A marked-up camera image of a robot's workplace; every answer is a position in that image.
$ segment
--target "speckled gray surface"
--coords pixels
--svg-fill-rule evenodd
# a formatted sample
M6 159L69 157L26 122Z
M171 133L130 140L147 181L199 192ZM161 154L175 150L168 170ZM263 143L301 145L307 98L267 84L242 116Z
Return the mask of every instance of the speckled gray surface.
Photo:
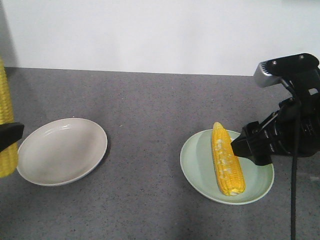
M275 180L242 206L199 194L180 168L180 150L215 121L241 131L288 96L252 77L8 68L23 138L62 118L107 132L108 152L88 176L59 187L17 171L0 179L0 238L68 240L284 240L290 238L291 158L274 157ZM297 239L320 238L319 154L300 159Z

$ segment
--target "white plate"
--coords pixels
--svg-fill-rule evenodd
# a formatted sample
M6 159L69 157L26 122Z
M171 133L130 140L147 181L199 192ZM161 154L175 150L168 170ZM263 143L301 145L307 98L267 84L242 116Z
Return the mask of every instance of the white plate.
M231 140L240 134L228 130ZM180 164L189 183L202 195L213 201L243 205L253 203L265 196L275 178L273 164L257 166L247 158L239 157L245 180L245 191L237 196L226 196L219 190L211 150L212 129L204 130L190 137L182 147Z
M17 170L31 183L60 186L90 173L107 150L97 123L82 118L50 122L31 133L18 150Z

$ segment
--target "white wall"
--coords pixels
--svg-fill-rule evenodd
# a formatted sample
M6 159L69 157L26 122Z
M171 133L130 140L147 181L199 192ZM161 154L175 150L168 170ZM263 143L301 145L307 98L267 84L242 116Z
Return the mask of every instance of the white wall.
M8 67L251 76L320 58L317 0L2 0Z

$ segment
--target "light green plate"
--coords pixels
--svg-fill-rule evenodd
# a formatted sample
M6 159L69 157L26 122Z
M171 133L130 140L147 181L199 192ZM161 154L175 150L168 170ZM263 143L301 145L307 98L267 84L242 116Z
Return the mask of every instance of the light green plate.
M240 135L235 131L228 132L231 140ZM245 180L245 191L237 196L226 196L220 192L214 170L211 135L212 129L198 132L181 149L180 164L189 183L208 199L222 204L250 204L265 196L274 183L273 164L257 166L244 157L239 157L239 162Z

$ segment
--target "yellow corn kernel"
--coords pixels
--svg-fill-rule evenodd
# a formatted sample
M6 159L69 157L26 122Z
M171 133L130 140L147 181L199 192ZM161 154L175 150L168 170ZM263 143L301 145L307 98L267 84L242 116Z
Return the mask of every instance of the yellow corn kernel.
M246 183L239 159L232 150L228 131L219 122L213 125L211 147L216 181L220 191L227 196L243 193Z
M0 58L0 125L13 123L14 113L7 82L7 75ZM14 143L0 152L0 178L12 174L18 165L18 145Z

